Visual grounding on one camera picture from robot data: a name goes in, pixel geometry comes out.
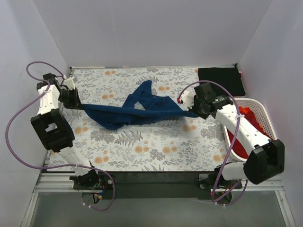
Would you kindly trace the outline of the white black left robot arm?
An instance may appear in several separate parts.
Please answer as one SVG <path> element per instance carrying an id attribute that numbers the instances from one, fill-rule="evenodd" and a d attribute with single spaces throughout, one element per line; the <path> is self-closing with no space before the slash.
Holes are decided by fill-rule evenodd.
<path id="1" fill-rule="evenodd" d="M 39 101 L 39 110 L 35 117 L 31 118 L 31 124 L 37 133 L 42 145 L 47 150 L 58 153 L 72 167 L 75 175 L 85 176 L 84 183 L 90 189 L 100 186 L 101 178 L 92 172 L 91 162 L 73 147 L 74 132 L 65 119 L 60 105 L 66 109 L 81 109 L 78 90 L 73 78 L 66 79 L 62 84 L 52 73 L 43 75 L 43 82 L 37 84 L 36 89 L 42 98 Z"/>

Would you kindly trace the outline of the blue t shirt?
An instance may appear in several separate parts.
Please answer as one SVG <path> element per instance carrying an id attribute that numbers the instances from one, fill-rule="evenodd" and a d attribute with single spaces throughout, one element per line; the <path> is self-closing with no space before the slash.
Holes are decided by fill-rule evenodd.
<path id="1" fill-rule="evenodd" d="M 122 107 L 83 104 L 82 109 L 95 122 L 108 130 L 128 125 L 145 125 L 163 120 L 197 116 L 182 110 L 170 97 L 152 94 L 152 82 L 143 82 L 129 94 Z"/>

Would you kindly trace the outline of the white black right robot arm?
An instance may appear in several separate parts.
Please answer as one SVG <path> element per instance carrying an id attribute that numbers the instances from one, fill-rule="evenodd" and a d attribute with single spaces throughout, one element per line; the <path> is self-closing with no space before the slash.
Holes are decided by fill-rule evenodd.
<path id="1" fill-rule="evenodd" d="M 214 176 L 215 184 L 227 187 L 232 180 L 248 180 L 260 184 L 285 170 L 285 146 L 281 140 L 273 140 L 261 133 L 241 113 L 234 97 L 226 92 L 218 96 L 211 81 L 197 82 L 195 93 L 182 91 L 179 101 L 190 113 L 203 119 L 212 116 L 227 130 L 233 139 L 245 149 L 248 158 L 242 162 L 221 165 Z"/>

